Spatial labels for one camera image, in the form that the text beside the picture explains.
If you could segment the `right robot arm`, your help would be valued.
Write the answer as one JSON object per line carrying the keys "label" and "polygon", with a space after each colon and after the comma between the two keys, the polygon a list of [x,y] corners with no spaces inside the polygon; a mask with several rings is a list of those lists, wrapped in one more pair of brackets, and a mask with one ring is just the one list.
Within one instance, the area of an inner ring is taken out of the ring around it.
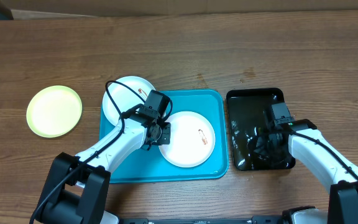
{"label": "right robot arm", "polygon": [[313,206],[283,211],[279,223],[358,223],[358,167],[346,159],[311,121],[278,119],[259,129],[249,143],[252,152],[269,158],[281,150],[299,160],[329,193],[328,211]]}

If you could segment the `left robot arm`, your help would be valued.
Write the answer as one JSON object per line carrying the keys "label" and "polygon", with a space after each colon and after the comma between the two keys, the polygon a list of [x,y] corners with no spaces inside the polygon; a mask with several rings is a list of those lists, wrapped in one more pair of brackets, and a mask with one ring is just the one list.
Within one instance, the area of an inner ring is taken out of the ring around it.
{"label": "left robot arm", "polygon": [[111,174],[142,146],[170,143],[170,123],[158,112],[125,112],[117,126],[75,156],[59,154],[52,162],[30,222],[117,222],[105,211]]}

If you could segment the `green rimmed plate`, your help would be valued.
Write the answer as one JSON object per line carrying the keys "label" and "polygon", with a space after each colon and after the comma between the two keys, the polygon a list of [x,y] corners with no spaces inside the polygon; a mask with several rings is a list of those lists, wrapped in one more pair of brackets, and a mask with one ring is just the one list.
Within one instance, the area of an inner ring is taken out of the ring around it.
{"label": "green rimmed plate", "polygon": [[26,121],[30,130],[43,138],[69,133],[79,122],[83,107],[73,89],[54,85],[40,90],[30,101]]}

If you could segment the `white plate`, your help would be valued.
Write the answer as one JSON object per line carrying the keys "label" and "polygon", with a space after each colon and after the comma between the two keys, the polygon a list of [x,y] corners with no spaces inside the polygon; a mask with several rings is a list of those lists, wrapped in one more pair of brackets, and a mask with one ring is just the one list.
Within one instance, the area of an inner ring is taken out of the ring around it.
{"label": "white plate", "polygon": [[[117,81],[134,91],[133,93],[128,88],[117,83],[109,85],[108,90],[110,95],[121,112],[125,112],[135,105],[143,104],[150,92],[155,90],[155,87],[149,81],[141,77],[128,76],[119,78]],[[104,93],[101,106],[102,123],[110,122],[113,126],[117,125],[119,114],[106,92]]]}
{"label": "white plate", "polygon": [[216,137],[211,123],[192,111],[171,115],[170,143],[159,147],[162,156],[171,164],[190,168],[205,162],[214,150]]}

